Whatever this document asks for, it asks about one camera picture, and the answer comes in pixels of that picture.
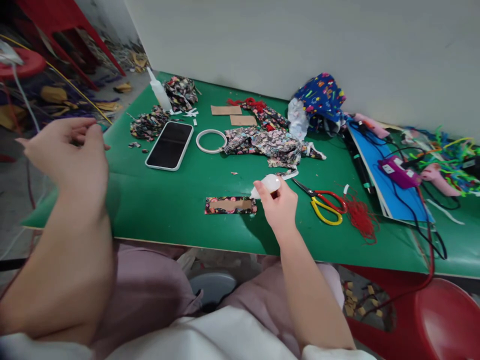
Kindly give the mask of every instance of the white wall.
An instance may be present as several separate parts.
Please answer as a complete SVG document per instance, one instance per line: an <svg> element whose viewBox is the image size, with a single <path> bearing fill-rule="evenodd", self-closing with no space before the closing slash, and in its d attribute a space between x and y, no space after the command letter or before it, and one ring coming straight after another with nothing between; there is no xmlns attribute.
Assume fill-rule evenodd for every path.
<svg viewBox="0 0 480 360"><path fill-rule="evenodd" d="M283 99L330 72L346 111L480 140L478 1L126 4L155 70Z"/></svg>
<svg viewBox="0 0 480 360"><path fill-rule="evenodd" d="M124 0L75 0L90 24L112 40L129 45L139 36Z"/></svg>

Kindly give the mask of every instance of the forearm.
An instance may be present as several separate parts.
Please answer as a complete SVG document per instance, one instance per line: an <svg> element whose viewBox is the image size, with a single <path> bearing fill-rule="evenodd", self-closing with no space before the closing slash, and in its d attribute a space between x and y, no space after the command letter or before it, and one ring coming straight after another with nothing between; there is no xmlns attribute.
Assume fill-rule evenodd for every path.
<svg viewBox="0 0 480 360"><path fill-rule="evenodd" d="M299 344L354 349L347 321L296 228L277 234L287 301Z"/></svg>
<svg viewBox="0 0 480 360"><path fill-rule="evenodd" d="M113 280L105 201L61 191L38 246L0 302L1 332L34 339L57 334L60 341L67 332L68 340L88 343Z"/></svg>

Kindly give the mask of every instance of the red yarn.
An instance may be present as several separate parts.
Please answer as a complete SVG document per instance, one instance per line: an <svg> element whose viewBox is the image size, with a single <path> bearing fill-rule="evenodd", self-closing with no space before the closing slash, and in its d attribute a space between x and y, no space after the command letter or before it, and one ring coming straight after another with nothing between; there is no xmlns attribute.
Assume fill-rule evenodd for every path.
<svg viewBox="0 0 480 360"><path fill-rule="evenodd" d="M243 100L233 101L232 99L228 99L226 101L226 103L230 104L232 106L238 106L238 105L246 104L252 110L256 109L259 113L263 113L264 109L267 107L266 103L264 103L263 101L255 101L255 99L253 97L248 97L248 98L245 99L245 101L243 101Z"/></svg>
<svg viewBox="0 0 480 360"><path fill-rule="evenodd" d="M367 245L375 245L377 243L375 230L376 228L377 231L380 230L380 224L375 214L369 211L366 203L358 201L357 198L352 194L349 195L351 200L346 194L343 195L343 199L345 200L348 209L347 216L350 219L351 224L356 227L358 231L360 231L360 234L365 239L365 243Z"/></svg>

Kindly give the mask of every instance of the pink pants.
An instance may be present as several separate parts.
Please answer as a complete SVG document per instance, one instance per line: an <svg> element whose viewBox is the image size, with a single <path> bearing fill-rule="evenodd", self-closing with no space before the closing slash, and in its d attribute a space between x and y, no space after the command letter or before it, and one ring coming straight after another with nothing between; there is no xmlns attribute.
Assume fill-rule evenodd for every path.
<svg viewBox="0 0 480 360"><path fill-rule="evenodd" d="M184 250L141 245L144 247L119 246L116 284L91 345L97 359L104 359L120 345L166 328L174 320L191 316L200 309L202 295L192 293L180 265L172 259ZM239 286L219 307L245 309L300 358L279 259L267 256L262 262L263 272ZM342 307L344 295L339 273L328 264L318 264L318 268Z"/></svg>

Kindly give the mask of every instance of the smartphone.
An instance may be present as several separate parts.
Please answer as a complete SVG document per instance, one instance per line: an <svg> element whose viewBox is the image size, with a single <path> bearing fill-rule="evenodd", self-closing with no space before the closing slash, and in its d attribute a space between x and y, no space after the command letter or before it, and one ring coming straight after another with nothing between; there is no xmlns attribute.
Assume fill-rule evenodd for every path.
<svg viewBox="0 0 480 360"><path fill-rule="evenodd" d="M193 133L192 125L168 121L148 154L145 165L153 169L177 171Z"/></svg>

